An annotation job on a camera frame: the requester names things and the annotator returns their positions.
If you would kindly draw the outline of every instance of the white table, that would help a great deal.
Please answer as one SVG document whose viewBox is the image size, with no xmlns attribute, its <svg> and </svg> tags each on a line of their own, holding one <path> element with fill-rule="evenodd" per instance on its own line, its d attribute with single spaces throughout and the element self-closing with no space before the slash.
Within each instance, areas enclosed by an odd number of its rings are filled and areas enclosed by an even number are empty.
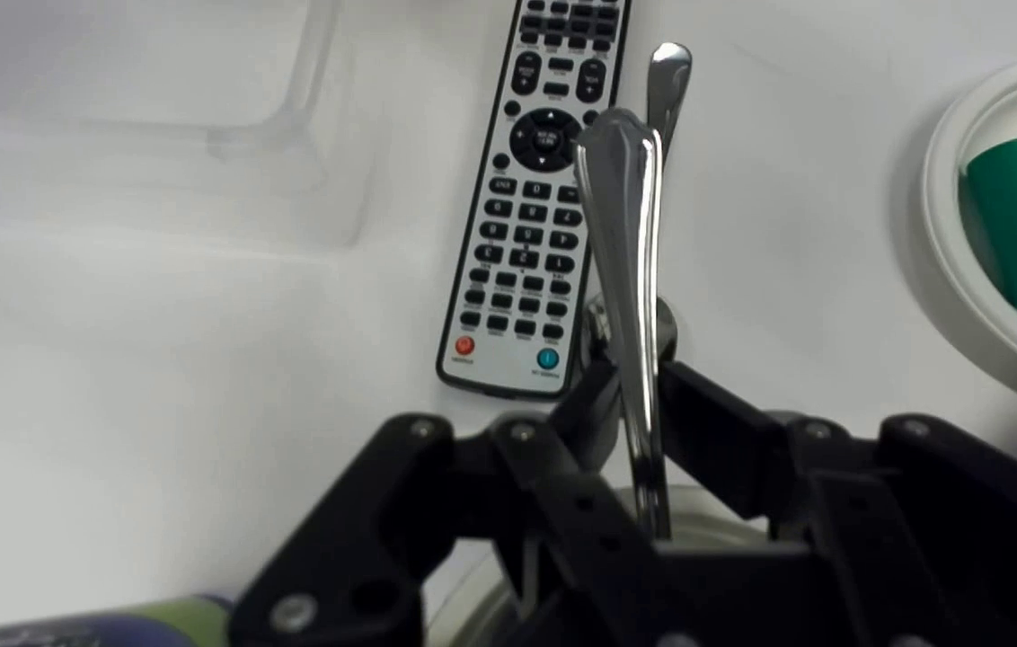
<svg viewBox="0 0 1017 647">
<path fill-rule="evenodd" d="M 483 5 L 344 0 L 344 30 L 384 30 L 348 92 L 384 118 L 357 245 L 0 232 L 0 621 L 233 591 L 384 419 L 521 407 L 432 374 L 510 14 Z M 932 328 L 895 250 L 935 115 L 1017 62 L 1017 5 L 643 0 L 632 108 L 656 41 L 705 57 L 665 190 L 680 356 L 856 437 L 922 410 L 1017 455 L 1017 396 Z"/>
</svg>

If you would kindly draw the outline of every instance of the white container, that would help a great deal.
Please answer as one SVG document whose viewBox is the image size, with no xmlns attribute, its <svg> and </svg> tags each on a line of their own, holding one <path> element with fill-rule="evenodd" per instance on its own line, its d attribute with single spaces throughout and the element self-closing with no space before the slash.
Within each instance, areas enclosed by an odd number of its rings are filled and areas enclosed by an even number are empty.
<svg viewBox="0 0 1017 647">
<path fill-rule="evenodd" d="M 932 322 L 977 367 L 1017 389 L 1017 308 L 988 281 L 988 259 L 977 259 L 969 201 L 964 198 L 964 167 L 998 129 L 1017 121 L 1017 69 L 1006 69 L 940 115 L 922 177 L 921 220 L 910 226 L 911 283 Z"/>
<path fill-rule="evenodd" d="M 0 232 L 340 250 L 336 0 L 0 0 Z"/>
</svg>

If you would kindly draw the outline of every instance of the black remote control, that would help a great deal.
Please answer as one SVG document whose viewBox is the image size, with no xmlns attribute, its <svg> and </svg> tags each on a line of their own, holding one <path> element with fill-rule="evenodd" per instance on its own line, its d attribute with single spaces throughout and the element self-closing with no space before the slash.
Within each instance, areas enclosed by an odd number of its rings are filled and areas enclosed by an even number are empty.
<svg viewBox="0 0 1017 647">
<path fill-rule="evenodd" d="M 629 9 L 516 0 L 439 344 L 448 386 L 566 391 L 588 262 L 575 136 L 616 106 Z"/>
</svg>

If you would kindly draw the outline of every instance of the red button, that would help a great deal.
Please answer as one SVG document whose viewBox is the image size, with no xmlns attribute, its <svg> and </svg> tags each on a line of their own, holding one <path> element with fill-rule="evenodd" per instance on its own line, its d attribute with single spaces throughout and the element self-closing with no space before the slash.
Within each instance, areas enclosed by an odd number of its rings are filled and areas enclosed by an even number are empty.
<svg viewBox="0 0 1017 647">
<path fill-rule="evenodd" d="M 455 342 L 455 352 L 459 352 L 459 356 L 469 356 L 469 352 L 473 352 L 473 340 L 459 340 L 459 342 Z"/>
</svg>

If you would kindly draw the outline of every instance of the screw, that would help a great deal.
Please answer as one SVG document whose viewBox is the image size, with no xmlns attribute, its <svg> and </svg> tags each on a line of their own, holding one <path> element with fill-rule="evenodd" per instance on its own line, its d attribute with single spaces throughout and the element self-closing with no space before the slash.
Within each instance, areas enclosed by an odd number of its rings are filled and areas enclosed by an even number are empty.
<svg viewBox="0 0 1017 647">
<path fill-rule="evenodd" d="M 932 425 L 928 425 L 928 421 L 917 421 L 917 419 L 910 419 L 902 428 L 905 428 L 910 437 L 917 437 L 917 439 L 928 439 L 928 437 L 932 437 Z"/>
<path fill-rule="evenodd" d="M 819 421 L 806 425 L 806 433 L 810 433 L 811 439 L 829 439 L 829 425 L 819 425 Z"/>
<path fill-rule="evenodd" d="M 895 638 L 891 647 L 935 647 L 935 643 L 922 638 Z"/>
<path fill-rule="evenodd" d="M 315 621 L 320 604 L 309 594 L 293 594 L 278 601 L 278 607 L 269 607 L 269 629 L 278 634 L 300 634 Z"/>
<path fill-rule="evenodd" d="M 510 439 L 530 443 L 530 439 L 535 439 L 535 428 L 530 428 L 530 425 L 513 425 L 513 428 L 510 428 Z"/>
<path fill-rule="evenodd" d="M 655 647 L 696 647 L 696 640 L 685 638 L 685 634 L 668 634 L 668 638 L 660 638 Z"/>
<path fill-rule="evenodd" d="M 426 437 L 433 437 L 433 421 L 420 419 L 420 421 L 409 425 L 409 433 L 412 433 L 415 439 L 426 439 Z"/>
</svg>

